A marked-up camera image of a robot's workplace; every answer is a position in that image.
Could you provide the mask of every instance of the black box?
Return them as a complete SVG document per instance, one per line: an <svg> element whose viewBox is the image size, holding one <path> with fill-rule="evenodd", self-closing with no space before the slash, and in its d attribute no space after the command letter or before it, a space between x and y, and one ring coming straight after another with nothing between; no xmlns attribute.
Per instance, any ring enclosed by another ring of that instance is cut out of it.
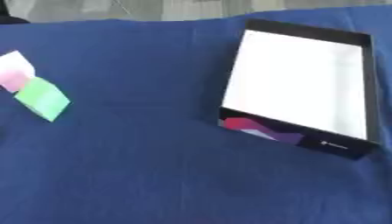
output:
<svg viewBox="0 0 392 224"><path fill-rule="evenodd" d="M375 85L369 35L251 19L220 123L357 159L379 147Z"/></svg>

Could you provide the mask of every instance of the colorful graphic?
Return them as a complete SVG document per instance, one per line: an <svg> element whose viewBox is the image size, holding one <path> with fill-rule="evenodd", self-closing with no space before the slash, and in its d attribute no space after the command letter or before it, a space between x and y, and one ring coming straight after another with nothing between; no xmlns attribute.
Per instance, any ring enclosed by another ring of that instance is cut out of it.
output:
<svg viewBox="0 0 392 224"><path fill-rule="evenodd" d="M304 135L298 133L276 132L273 129L261 125L259 122L245 117L228 117L223 121L222 126L231 130L241 130L251 135L289 144L298 144L304 137Z"/></svg>

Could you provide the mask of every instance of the paper cube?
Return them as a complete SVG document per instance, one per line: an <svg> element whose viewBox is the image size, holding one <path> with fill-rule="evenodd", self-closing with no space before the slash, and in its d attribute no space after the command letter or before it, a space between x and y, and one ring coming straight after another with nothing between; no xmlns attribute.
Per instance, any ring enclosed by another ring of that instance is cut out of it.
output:
<svg viewBox="0 0 392 224"><path fill-rule="evenodd" d="M14 93L35 76L35 69L20 52L0 57L0 85Z"/></svg>
<svg viewBox="0 0 392 224"><path fill-rule="evenodd" d="M15 98L50 122L53 122L70 102L56 86L39 77L31 79Z"/></svg>

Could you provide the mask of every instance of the open box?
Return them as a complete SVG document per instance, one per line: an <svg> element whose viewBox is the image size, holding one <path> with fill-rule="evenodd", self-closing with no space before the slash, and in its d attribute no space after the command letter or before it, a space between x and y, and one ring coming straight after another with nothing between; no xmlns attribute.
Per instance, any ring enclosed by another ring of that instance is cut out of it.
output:
<svg viewBox="0 0 392 224"><path fill-rule="evenodd" d="M363 157L379 146L371 37L249 20L220 121L259 137Z"/></svg>

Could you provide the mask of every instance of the box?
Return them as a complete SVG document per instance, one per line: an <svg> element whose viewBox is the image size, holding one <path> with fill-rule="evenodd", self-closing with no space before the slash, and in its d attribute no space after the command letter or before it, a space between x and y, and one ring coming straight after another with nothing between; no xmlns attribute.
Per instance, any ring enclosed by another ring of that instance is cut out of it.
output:
<svg viewBox="0 0 392 224"><path fill-rule="evenodd" d="M379 147L371 37L300 24L246 24L220 123L358 159Z"/></svg>

